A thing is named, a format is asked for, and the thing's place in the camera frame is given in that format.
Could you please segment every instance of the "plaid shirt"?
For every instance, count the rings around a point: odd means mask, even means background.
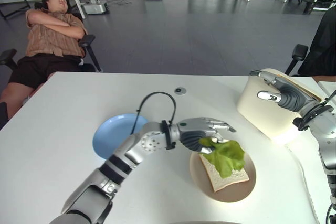
[[[28,21],[28,15],[32,11],[33,9],[29,9],[26,12],[26,23],[30,28],[26,56],[34,56],[38,53],[54,54],[61,57],[63,57],[63,55],[74,55],[81,58],[85,56],[85,51],[78,45],[77,39],[65,36],[41,24],[30,24]],[[64,14],[61,12],[52,13],[45,9],[38,9],[38,11],[47,13],[52,17],[65,21],[70,26],[81,27],[87,34],[84,24],[73,14]]]

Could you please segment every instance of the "black shorts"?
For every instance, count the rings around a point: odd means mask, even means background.
[[[36,89],[48,80],[54,72],[81,72],[78,64],[79,56],[53,54],[36,54],[26,56],[17,62],[18,67],[13,70],[9,82],[16,82]]]

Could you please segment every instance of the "man's hand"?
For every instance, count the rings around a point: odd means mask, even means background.
[[[41,12],[39,10],[31,10],[28,13],[27,16],[28,22],[33,24],[41,24],[41,25],[56,25],[56,26],[70,26],[68,23],[58,19],[54,18],[44,12]]]
[[[85,35],[84,30],[78,26],[58,26],[58,25],[44,25],[58,33],[61,33],[65,36],[74,38],[74,39],[82,39]]]

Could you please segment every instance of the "black cable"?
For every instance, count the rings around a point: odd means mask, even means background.
[[[332,204],[330,204],[330,207],[328,208],[327,215],[326,215],[326,217],[325,217],[325,218],[326,218],[326,219],[325,219],[325,220],[326,220],[326,221],[325,221],[325,222],[326,222],[325,224],[328,224],[328,223],[329,223],[329,214],[330,214],[330,211],[331,211],[331,207],[332,207]]]
[[[307,121],[310,120],[310,119],[309,119],[309,117],[311,116],[311,115],[310,115],[310,112],[312,112],[313,110],[315,110],[315,109],[317,109],[317,108],[321,108],[321,107],[325,106],[328,102],[331,101],[331,99],[332,99],[335,95],[336,95],[336,90],[335,90],[334,92],[332,92],[332,94],[331,94],[328,98],[326,98],[324,102],[321,102],[321,103],[317,104],[316,106],[312,107],[312,108],[311,108],[311,109],[310,109],[310,110],[303,116],[303,118],[302,118],[302,120],[301,120],[301,123],[300,123],[300,125],[299,125],[299,127],[298,127],[298,130],[301,131],[301,130],[306,126]]]
[[[145,101],[147,101],[147,99],[148,99],[149,97],[151,97],[152,95],[155,95],[155,94],[165,94],[166,96],[168,96],[168,97],[172,100],[172,102],[173,102],[173,104],[174,104],[174,111],[173,111],[172,118],[170,119],[170,121],[168,121],[168,122],[169,122],[169,126],[172,125],[173,120],[174,120],[174,117],[175,117],[175,112],[176,112],[176,101],[175,101],[175,99],[174,99],[170,94],[168,94],[168,93],[166,93],[166,92],[157,91],[157,92],[150,93],[149,95],[147,95],[147,96],[141,101],[140,106],[139,106],[139,109],[137,110],[137,117],[135,118],[135,122],[134,122],[134,125],[133,125],[133,128],[132,128],[132,131],[131,131],[131,135],[134,133],[135,126],[136,126],[136,124],[137,124],[137,121],[138,121],[138,118],[139,118],[139,115],[140,115],[142,106],[144,105]]]

